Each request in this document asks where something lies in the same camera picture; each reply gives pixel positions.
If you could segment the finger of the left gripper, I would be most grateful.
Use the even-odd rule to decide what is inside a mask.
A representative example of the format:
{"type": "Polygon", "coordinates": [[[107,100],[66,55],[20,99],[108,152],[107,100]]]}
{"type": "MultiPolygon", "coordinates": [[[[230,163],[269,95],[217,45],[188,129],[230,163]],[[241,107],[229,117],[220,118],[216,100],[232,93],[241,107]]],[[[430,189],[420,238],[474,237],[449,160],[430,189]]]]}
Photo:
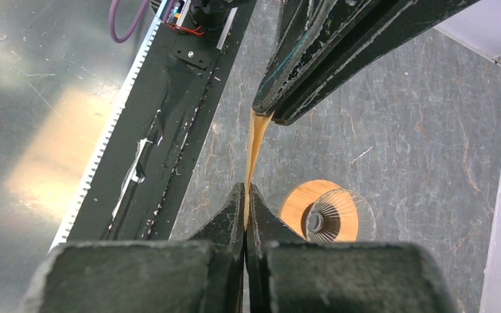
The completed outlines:
{"type": "Polygon", "coordinates": [[[252,104],[255,114],[287,117],[319,86],[331,52],[339,44],[346,50],[354,31],[366,31],[388,9],[388,1],[300,1],[292,20],[280,28],[252,104]]]}
{"type": "MultiPolygon", "coordinates": [[[[277,26],[277,44],[281,37],[280,28],[292,20],[300,1],[282,4],[277,26]]],[[[287,117],[273,117],[280,125],[290,125],[311,110],[336,88],[350,79],[365,66],[379,57],[398,48],[410,39],[452,15],[473,5],[473,1],[388,1],[389,9],[364,32],[354,31],[345,50],[339,44],[327,60],[328,68],[322,70],[324,77],[317,87],[313,87],[304,103],[290,110],[287,117]]]]}

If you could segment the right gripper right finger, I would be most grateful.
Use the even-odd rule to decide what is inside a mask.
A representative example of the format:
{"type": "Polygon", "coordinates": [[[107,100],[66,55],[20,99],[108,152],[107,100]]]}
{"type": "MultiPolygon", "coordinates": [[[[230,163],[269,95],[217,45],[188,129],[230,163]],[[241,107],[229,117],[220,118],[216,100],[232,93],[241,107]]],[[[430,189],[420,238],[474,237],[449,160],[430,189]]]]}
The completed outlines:
{"type": "Polygon", "coordinates": [[[407,242],[308,243],[246,193],[251,312],[456,312],[435,259],[407,242]]]}

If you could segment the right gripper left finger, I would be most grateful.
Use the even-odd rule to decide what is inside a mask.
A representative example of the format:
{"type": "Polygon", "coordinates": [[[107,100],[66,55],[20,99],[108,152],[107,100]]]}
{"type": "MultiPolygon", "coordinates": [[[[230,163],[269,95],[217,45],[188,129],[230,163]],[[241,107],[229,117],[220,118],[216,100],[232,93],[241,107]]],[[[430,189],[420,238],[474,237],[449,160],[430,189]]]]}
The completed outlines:
{"type": "Polygon", "coordinates": [[[85,241],[54,248],[21,312],[238,312],[245,186],[185,241],[85,241]]]}

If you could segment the round wooden dripper stand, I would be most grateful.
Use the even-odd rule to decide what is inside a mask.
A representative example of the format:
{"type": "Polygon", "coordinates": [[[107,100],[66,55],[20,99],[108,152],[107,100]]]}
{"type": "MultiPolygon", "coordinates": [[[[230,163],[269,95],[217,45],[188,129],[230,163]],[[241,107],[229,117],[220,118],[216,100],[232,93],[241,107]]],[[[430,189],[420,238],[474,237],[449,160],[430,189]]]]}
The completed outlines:
{"type": "Polygon", "coordinates": [[[282,203],[281,220],[304,238],[301,219],[306,208],[321,195],[339,188],[341,187],[337,183],[325,179],[315,179],[296,186],[282,203]]]}

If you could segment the clear glass dripper cone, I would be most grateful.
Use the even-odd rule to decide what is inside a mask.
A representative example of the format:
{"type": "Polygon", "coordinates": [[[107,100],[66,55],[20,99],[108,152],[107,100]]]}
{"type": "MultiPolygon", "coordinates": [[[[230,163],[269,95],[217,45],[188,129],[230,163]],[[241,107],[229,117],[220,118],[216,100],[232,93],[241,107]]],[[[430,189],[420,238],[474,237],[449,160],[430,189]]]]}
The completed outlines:
{"type": "Polygon", "coordinates": [[[339,188],[321,195],[306,208],[301,229],[303,237],[312,243],[371,242],[376,238],[376,217],[363,196],[339,188]]]}

